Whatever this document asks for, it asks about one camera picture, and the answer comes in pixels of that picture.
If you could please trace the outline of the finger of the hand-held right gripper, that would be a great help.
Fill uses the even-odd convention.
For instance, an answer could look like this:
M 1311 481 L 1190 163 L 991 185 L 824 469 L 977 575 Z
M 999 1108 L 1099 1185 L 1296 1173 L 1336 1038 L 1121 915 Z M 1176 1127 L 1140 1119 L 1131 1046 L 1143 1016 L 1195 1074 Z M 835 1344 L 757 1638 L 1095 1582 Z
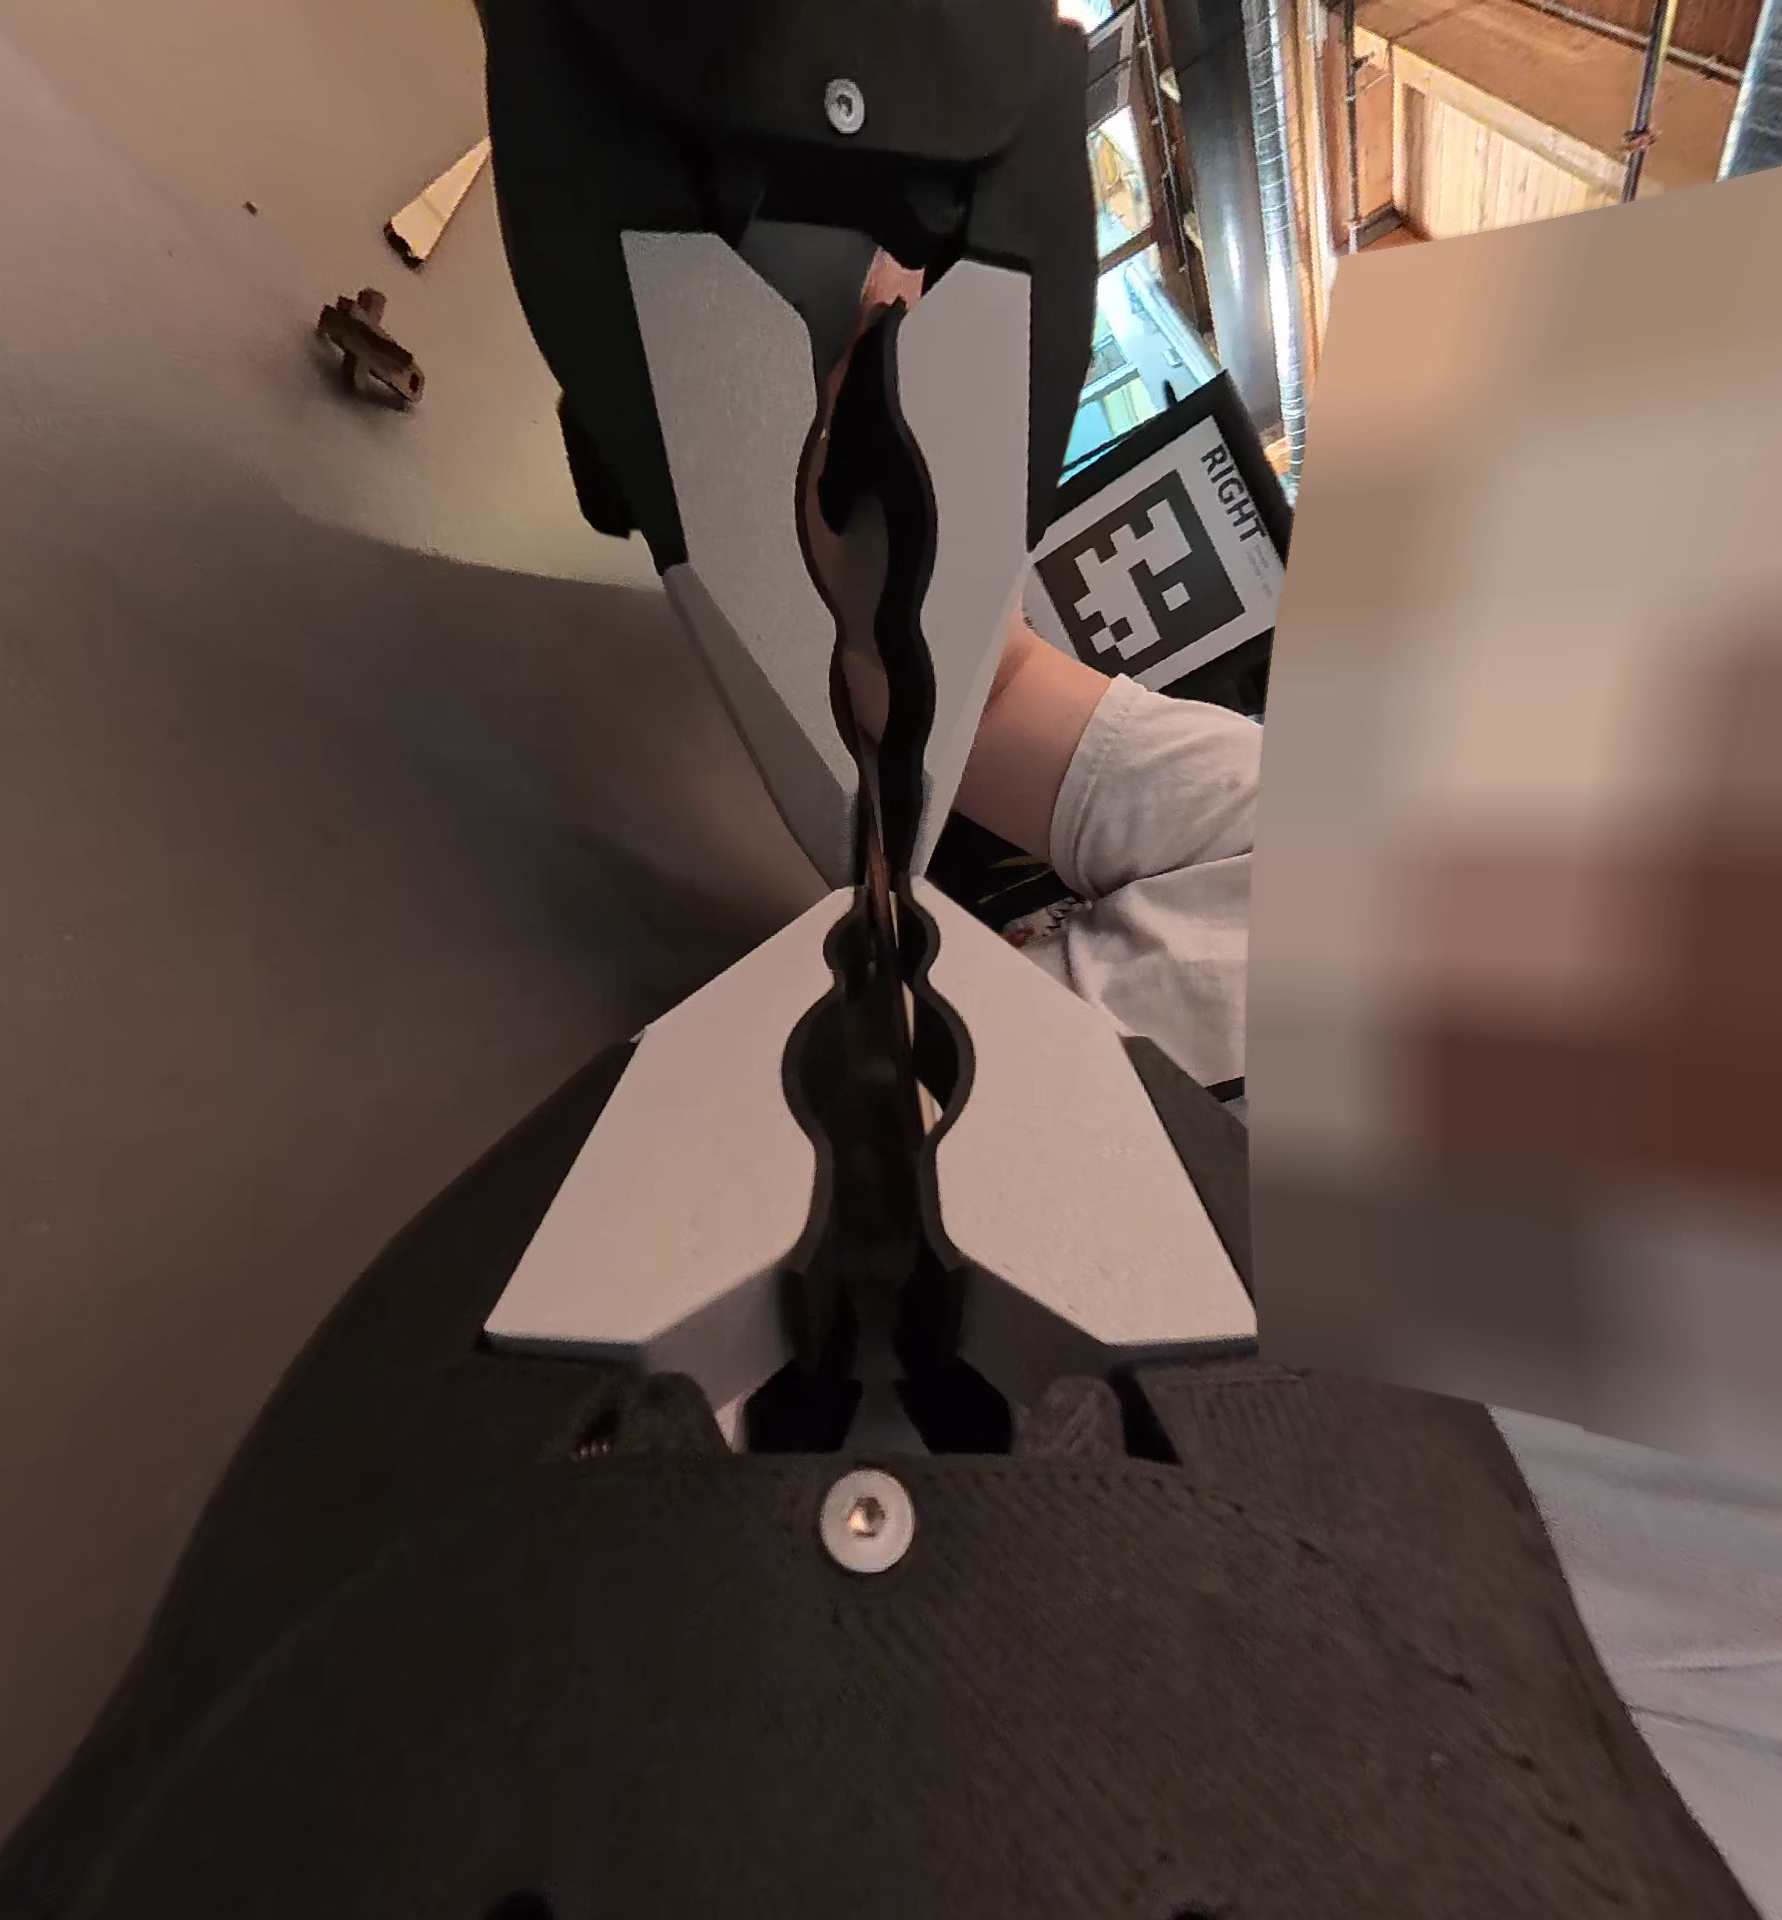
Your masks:
M 782 824 L 824 885 L 857 876 L 857 764 L 832 717 L 835 621 L 801 537 L 804 456 L 874 243 L 846 226 L 628 231 L 682 558 L 660 580 Z
M 894 889 L 928 871 L 1019 609 L 1027 306 L 1027 275 L 966 260 L 874 334 L 874 834 Z

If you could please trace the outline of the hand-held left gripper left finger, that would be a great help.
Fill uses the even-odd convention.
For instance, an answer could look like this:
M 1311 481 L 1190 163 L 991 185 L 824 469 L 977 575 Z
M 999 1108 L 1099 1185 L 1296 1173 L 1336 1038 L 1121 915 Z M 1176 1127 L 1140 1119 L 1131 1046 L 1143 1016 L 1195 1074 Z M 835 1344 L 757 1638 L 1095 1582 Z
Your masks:
M 651 1023 L 485 1320 L 514 1354 L 692 1379 L 882 1375 L 857 1288 L 846 918 L 829 893 Z

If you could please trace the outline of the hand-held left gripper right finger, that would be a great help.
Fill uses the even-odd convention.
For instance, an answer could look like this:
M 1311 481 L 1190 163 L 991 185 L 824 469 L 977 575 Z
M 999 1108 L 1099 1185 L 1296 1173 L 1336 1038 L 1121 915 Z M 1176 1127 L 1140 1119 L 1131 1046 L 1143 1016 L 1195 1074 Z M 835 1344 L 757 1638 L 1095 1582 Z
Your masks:
M 902 1453 L 1006 1453 L 1061 1379 L 1255 1350 L 1128 1038 L 934 887 L 897 887 L 897 1039 Z

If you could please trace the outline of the thin wooden stick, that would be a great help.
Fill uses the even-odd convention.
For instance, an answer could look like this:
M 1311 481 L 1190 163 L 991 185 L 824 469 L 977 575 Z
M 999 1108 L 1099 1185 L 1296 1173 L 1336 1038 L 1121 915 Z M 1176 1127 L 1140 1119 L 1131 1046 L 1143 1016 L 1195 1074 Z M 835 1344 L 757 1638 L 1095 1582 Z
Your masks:
M 473 148 L 455 156 L 441 175 L 395 209 L 382 223 L 382 243 L 408 268 L 421 271 L 436 254 L 445 231 L 464 204 L 470 185 L 480 181 L 491 156 L 491 142 L 483 135 Z

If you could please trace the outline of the laser-cut wooden parts sheet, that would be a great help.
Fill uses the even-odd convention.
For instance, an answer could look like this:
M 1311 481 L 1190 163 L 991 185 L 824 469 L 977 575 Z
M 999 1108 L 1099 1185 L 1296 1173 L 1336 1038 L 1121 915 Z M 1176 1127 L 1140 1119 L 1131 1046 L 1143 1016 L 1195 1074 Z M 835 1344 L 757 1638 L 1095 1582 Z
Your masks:
M 847 1049 L 853 1119 L 847 1160 L 853 1198 L 857 1288 L 894 1303 L 921 1253 L 919 1176 L 924 1113 L 913 1074 L 913 1030 L 897 952 L 897 915 L 878 808 L 857 801 L 857 889 L 846 943 Z

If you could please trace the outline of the small wooden model piece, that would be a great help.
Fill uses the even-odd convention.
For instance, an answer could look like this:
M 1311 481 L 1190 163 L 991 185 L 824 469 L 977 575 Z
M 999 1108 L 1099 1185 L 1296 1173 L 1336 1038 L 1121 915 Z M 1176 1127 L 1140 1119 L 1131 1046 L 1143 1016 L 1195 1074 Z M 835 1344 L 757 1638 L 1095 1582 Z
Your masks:
M 414 354 L 385 331 L 385 304 L 373 287 L 326 300 L 314 340 L 339 357 L 345 391 L 407 413 L 424 397 L 424 372 Z

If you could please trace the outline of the black framed marker sign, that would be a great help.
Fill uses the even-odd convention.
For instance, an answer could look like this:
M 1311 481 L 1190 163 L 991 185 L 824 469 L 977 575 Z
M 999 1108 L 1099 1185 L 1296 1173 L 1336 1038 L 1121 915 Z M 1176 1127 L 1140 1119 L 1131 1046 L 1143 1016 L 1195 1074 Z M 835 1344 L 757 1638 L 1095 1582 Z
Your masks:
M 1111 677 L 1259 717 L 1292 509 L 1231 372 L 1061 484 L 1027 624 Z

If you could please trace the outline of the person's white shirt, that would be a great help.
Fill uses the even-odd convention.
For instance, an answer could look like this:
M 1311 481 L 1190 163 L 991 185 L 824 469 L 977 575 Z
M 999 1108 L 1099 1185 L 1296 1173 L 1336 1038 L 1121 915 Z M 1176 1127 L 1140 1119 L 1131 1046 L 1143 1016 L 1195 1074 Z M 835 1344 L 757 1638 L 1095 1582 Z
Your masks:
M 1039 967 L 1208 1083 L 1243 1066 L 1259 727 L 1115 681 L 1047 815 Z M 1782 1488 L 1495 1409 L 1585 1630 L 1747 1898 L 1782 1918 Z

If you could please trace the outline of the silver metal duct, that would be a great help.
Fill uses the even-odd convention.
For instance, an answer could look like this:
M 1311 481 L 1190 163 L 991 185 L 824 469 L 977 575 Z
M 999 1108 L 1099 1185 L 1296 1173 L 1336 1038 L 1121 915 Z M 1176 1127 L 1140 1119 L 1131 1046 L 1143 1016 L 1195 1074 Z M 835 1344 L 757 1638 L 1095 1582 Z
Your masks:
M 1285 441 L 1299 491 L 1308 441 L 1312 321 L 1299 238 L 1290 3 L 1201 3 L 1211 85 L 1214 354 L 1259 435 Z

